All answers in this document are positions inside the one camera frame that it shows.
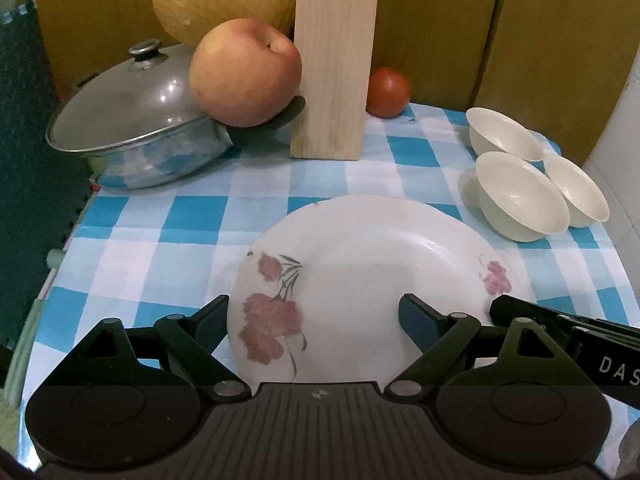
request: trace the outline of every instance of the white wall tile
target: white wall tile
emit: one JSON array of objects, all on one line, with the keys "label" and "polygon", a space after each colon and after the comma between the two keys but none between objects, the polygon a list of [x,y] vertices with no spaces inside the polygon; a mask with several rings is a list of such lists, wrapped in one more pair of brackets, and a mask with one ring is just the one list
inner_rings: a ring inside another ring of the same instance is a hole
[{"label": "white wall tile", "polygon": [[590,159],[633,225],[640,223],[640,49],[609,123]]},{"label": "white wall tile", "polygon": [[615,245],[636,298],[640,298],[640,237],[631,228]]},{"label": "white wall tile", "polygon": [[613,190],[609,187],[607,181],[604,180],[604,177],[593,161],[588,158],[582,168],[602,190],[604,197],[607,199],[607,203],[609,203],[611,216],[609,221],[604,222],[604,227],[607,230],[607,234],[609,234],[611,241],[615,245],[622,239],[629,229],[631,229],[631,222],[626,215],[625,210],[622,208],[622,204],[618,200],[618,197],[613,193]]}]

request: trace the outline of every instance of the tablecloth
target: tablecloth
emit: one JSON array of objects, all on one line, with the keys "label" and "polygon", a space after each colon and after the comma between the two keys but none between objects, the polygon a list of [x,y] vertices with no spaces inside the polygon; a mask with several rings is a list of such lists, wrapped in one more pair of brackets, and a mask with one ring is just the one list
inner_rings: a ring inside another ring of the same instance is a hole
[{"label": "tablecloth", "polygon": [[[107,190],[75,231],[36,334],[24,403],[72,346],[105,317],[149,326],[187,316],[231,291],[251,243],[291,211],[350,193],[428,203],[480,233],[539,304],[640,326],[626,273],[601,224],[515,243],[486,223],[475,192],[465,115],[410,105],[393,120],[369,117],[359,161],[292,160],[274,137],[232,148],[197,174],[153,189]],[[536,134],[545,150],[554,147]],[[233,367],[228,347],[219,350]],[[610,400],[614,424],[598,465],[613,475],[635,412]],[[37,457],[20,431],[19,459]]]}]

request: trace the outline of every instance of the ceramic bowl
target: ceramic bowl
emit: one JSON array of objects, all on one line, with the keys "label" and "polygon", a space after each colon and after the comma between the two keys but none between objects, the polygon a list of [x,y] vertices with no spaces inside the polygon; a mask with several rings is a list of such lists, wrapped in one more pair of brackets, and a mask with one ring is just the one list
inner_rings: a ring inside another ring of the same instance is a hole
[{"label": "ceramic bowl", "polygon": [[487,152],[512,153],[522,160],[542,160],[542,145],[524,126],[488,108],[466,111],[469,137],[476,155]]},{"label": "ceramic bowl", "polygon": [[546,155],[543,162],[546,176],[564,196],[571,215],[571,227],[587,227],[594,222],[609,220],[607,199],[589,175],[559,155]]},{"label": "ceramic bowl", "polygon": [[532,242],[569,227],[569,208],[558,188],[511,153],[488,152],[476,162],[484,216],[501,235]]}]

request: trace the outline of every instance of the screw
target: screw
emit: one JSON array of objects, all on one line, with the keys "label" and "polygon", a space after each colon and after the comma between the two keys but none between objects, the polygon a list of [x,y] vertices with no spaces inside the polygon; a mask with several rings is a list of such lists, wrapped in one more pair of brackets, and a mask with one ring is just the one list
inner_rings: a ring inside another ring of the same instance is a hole
[{"label": "screw", "polygon": [[238,381],[220,381],[213,387],[220,397],[235,397],[244,392],[244,384]]},{"label": "screw", "polygon": [[413,397],[422,391],[422,387],[415,381],[396,381],[391,383],[389,390],[398,397]]}]

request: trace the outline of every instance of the wooden cabinet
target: wooden cabinet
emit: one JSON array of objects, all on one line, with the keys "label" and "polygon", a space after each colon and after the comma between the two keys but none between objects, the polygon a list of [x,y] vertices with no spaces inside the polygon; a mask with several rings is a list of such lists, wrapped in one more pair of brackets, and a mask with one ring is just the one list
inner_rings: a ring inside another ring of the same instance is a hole
[{"label": "wooden cabinet", "polygon": [[129,57],[148,38],[175,44],[151,0],[36,0],[40,30],[59,92]]},{"label": "wooden cabinet", "polygon": [[499,110],[582,164],[640,43],[640,0],[498,0],[472,104]]},{"label": "wooden cabinet", "polygon": [[[151,0],[37,0],[63,91],[165,45]],[[485,106],[555,140],[582,163],[607,123],[640,43],[640,0],[378,0],[372,68],[404,73],[417,103]]]},{"label": "wooden cabinet", "polygon": [[378,0],[372,68],[389,66],[412,100],[466,110],[495,0]]}]

